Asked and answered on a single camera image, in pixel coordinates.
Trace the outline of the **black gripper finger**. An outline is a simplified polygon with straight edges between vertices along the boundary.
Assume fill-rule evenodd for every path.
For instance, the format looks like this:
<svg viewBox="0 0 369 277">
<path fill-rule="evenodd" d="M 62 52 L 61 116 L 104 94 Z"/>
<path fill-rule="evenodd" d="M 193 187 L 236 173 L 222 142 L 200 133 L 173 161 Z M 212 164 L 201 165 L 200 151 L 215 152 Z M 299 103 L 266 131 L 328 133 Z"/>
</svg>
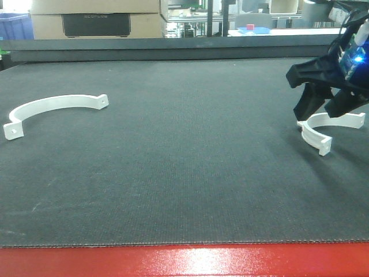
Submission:
<svg viewBox="0 0 369 277">
<path fill-rule="evenodd" d="M 325 111 L 330 118 L 340 117 L 352 110 L 368 104 L 368 96 L 359 92 L 340 90 L 325 105 Z"/>
<path fill-rule="evenodd" d="M 328 85 L 306 83 L 303 94 L 293 109 L 298 121 L 309 119 L 327 99 L 332 98 L 332 89 Z"/>
</svg>

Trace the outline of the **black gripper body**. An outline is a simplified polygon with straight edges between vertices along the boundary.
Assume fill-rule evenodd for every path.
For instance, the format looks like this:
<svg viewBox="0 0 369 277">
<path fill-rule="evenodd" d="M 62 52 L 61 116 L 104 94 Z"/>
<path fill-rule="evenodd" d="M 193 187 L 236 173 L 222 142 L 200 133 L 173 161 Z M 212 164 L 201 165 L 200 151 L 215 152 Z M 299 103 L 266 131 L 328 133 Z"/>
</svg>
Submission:
<svg viewBox="0 0 369 277">
<path fill-rule="evenodd" d="M 368 10 L 352 12 L 342 27 L 327 54 L 291 66 L 286 78 L 292 88 L 316 83 L 368 94 Z"/>
</svg>

